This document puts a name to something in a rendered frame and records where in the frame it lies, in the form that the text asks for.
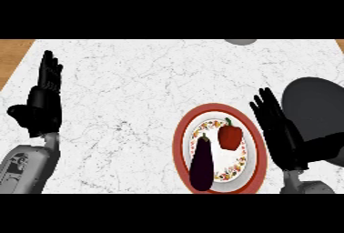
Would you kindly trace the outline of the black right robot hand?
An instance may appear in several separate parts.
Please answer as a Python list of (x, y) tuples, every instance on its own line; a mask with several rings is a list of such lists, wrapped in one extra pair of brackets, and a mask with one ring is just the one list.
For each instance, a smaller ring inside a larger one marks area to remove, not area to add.
[(270, 157), (281, 170), (307, 170), (307, 164), (332, 159), (344, 147), (344, 132), (305, 141), (284, 117), (270, 88), (261, 88), (249, 103), (261, 126)]

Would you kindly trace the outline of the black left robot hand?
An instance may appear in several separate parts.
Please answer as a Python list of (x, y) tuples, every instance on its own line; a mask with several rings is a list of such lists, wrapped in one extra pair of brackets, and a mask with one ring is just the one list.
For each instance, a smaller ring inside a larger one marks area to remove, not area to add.
[(39, 61), (36, 85), (29, 90), (26, 104), (7, 108), (7, 114), (27, 130), (29, 137), (58, 132), (61, 69), (51, 51), (45, 50)]

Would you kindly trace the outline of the red rimmed white plate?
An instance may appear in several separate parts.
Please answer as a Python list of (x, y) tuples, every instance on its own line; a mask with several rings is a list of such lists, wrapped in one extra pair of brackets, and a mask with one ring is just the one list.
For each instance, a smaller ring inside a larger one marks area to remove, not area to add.
[[(211, 104), (199, 105), (193, 109), (190, 109), (184, 114), (184, 116), (181, 117), (181, 120), (174, 130), (172, 142), (171, 142), (171, 155), (172, 155), (172, 162), (178, 173), (178, 177), (188, 191), (191, 193), (197, 193), (199, 191), (190, 186), (190, 182), (188, 182), (187, 164), (183, 159), (183, 155), (184, 155), (183, 139), (187, 131), (187, 126), (191, 120), (197, 116), (209, 112), (219, 112), (233, 116), (243, 124), (246, 128), (245, 138), (247, 139), (247, 148), (252, 156), (255, 157), (255, 162), (252, 164), (252, 174), (249, 175), (247, 181), (234, 191), (227, 191), (227, 194), (256, 193), (261, 188), (261, 184), (265, 176), (265, 169), (267, 169), (267, 153), (265, 153), (265, 146), (261, 138), (261, 133), (253, 123), (250, 122), (249, 118), (246, 117), (246, 115), (236, 108), (222, 104), (211, 103)], [(214, 191), (212, 189), (209, 189), (206, 191), (200, 191), (199, 193), (219, 194), (219, 191)]]

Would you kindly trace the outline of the red bell pepper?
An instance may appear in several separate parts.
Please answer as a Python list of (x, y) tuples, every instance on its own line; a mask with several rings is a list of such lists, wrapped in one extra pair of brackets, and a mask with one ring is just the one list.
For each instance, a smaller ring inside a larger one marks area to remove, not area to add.
[(231, 121), (227, 117), (225, 122), (227, 124), (218, 128), (216, 140), (221, 149), (234, 150), (240, 145), (243, 132), (239, 127), (231, 125)]

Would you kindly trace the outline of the dark purple eggplant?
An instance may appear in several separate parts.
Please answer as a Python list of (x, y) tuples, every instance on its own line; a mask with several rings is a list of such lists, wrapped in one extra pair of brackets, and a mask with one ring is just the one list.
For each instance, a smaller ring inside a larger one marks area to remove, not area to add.
[(188, 181), (193, 188), (206, 191), (214, 182), (214, 161), (211, 152), (211, 140), (206, 135), (197, 139), (194, 155), (188, 168)]

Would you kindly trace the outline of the grey round object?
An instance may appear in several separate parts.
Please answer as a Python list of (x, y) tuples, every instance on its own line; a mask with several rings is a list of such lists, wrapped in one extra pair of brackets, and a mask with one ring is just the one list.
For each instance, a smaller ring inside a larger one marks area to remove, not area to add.
[(246, 46), (250, 45), (256, 39), (224, 39), (224, 41), (236, 46)]

